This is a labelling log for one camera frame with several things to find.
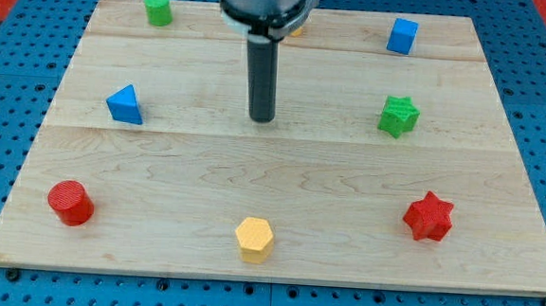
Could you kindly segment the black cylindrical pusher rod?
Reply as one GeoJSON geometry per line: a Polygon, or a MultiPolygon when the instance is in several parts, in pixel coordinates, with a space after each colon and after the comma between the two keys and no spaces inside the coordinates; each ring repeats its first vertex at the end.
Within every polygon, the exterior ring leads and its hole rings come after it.
{"type": "Polygon", "coordinates": [[[248,115],[258,123],[276,115],[277,52],[277,42],[247,42],[248,115]]]}

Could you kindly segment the yellow block behind arm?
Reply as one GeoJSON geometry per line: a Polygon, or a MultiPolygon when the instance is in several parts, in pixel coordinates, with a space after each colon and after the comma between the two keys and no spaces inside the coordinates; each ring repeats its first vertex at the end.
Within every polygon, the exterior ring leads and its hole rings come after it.
{"type": "Polygon", "coordinates": [[[302,33],[303,33],[303,27],[299,27],[299,28],[296,29],[295,31],[292,31],[292,32],[290,33],[290,36],[291,36],[292,38],[296,38],[296,37],[300,37],[302,33]]]}

